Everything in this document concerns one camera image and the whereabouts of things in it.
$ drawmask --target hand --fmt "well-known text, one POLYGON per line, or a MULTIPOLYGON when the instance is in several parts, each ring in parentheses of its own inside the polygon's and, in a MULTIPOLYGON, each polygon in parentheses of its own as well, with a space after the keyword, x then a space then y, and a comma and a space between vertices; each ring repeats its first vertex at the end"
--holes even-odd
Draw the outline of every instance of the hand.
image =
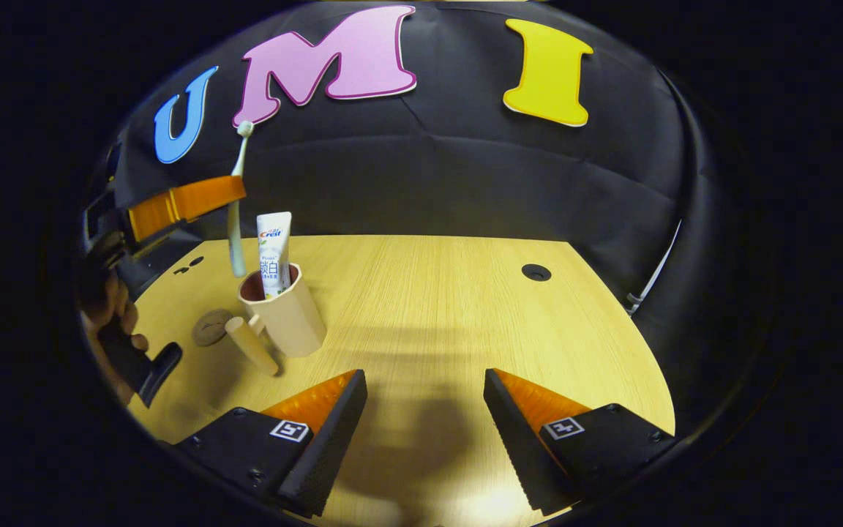
MULTIPOLYGON (((97 333, 113 320, 113 314, 117 314, 124 333, 132 334, 138 321, 138 310, 128 299, 128 287, 115 273, 110 273, 110 277, 106 280, 106 299, 103 306, 85 307, 81 310, 80 319, 83 320, 83 328, 86 330, 86 337, 90 340, 90 349, 97 358, 97 364, 106 374, 107 381, 113 387, 116 396, 123 401, 123 404, 128 404, 134 392, 113 369, 103 349, 103 344, 100 344, 97 338, 97 333)), ((148 350, 148 340, 144 334, 132 334, 132 345, 142 351, 148 350)))

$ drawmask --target pink letter m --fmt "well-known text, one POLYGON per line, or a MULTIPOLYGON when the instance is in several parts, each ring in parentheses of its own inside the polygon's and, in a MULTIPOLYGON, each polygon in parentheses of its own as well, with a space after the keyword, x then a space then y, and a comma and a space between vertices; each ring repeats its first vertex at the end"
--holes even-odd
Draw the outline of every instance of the pink letter m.
POLYGON ((295 32, 255 46, 243 57, 249 60, 249 71, 233 126, 245 120, 258 123, 278 112, 281 103, 269 93, 270 77, 296 105, 307 104, 337 57, 337 79, 327 86, 332 99, 408 92, 415 87, 415 74, 402 67, 399 32, 402 19, 412 13, 411 6, 373 7, 346 17, 317 46, 295 32))

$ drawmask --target beige cup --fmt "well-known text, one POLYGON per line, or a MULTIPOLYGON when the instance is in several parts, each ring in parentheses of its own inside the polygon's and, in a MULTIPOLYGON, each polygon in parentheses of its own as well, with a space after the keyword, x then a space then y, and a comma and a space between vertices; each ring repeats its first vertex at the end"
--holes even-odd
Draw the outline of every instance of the beige cup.
POLYGON ((289 357, 305 357, 324 344, 327 328, 314 304, 311 291, 304 283, 301 267, 288 264, 291 287, 279 296, 265 300, 260 271, 250 273, 237 289, 236 295, 249 313, 249 321, 233 317, 225 324, 227 334, 250 360, 270 375, 278 366, 262 345, 258 336, 266 330, 269 338, 289 357))

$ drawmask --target wooden table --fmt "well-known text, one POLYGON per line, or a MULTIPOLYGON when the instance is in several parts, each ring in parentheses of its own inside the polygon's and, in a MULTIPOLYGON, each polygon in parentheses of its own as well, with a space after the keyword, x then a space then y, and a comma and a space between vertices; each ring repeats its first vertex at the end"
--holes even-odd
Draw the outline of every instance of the wooden table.
MULTIPOLYGON (((247 269, 258 268, 254 238, 247 269)), ((235 406, 264 409, 360 367, 369 397, 317 525, 525 526, 529 508, 483 403, 499 367, 591 408, 620 403, 675 433, 659 365, 596 274, 564 242, 440 236, 291 238, 327 338, 317 353, 272 353, 261 373, 224 337, 197 347, 207 311, 244 315, 225 240, 202 243, 138 298, 136 330, 154 357, 168 341, 184 358, 146 410, 130 410, 175 443, 235 406), (173 271, 203 256, 185 273, 173 271), (551 280, 525 277, 541 264, 551 280)))

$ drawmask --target black fabric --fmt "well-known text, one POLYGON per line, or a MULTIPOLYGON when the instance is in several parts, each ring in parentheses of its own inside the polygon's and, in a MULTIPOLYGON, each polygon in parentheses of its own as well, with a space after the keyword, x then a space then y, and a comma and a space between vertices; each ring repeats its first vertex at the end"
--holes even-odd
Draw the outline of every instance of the black fabric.
MULTIPOLYGON (((183 67, 154 90, 121 131, 121 204, 230 173, 240 138, 245 53, 296 31, 318 43, 345 16, 379 3, 305 4, 257 24, 183 67), (154 114, 209 67, 204 124, 174 164, 155 159, 154 114)), ((608 34, 549 7, 415 4, 402 23, 402 62, 418 76, 411 92, 331 100, 324 88, 297 107, 272 81, 278 114, 250 139, 241 203, 244 236, 255 215, 291 210, 292 233, 398 233, 566 240, 613 293, 639 293, 675 229, 683 178, 683 130, 659 71, 608 34), (573 34, 594 53, 582 60, 579 129, 515 113, 503 93, 519 83, 522 18, 573 34)), ((183 96, 173 134, 184 126, 183 96)), ((224 238, 221 217, 191 229, 224 238)))

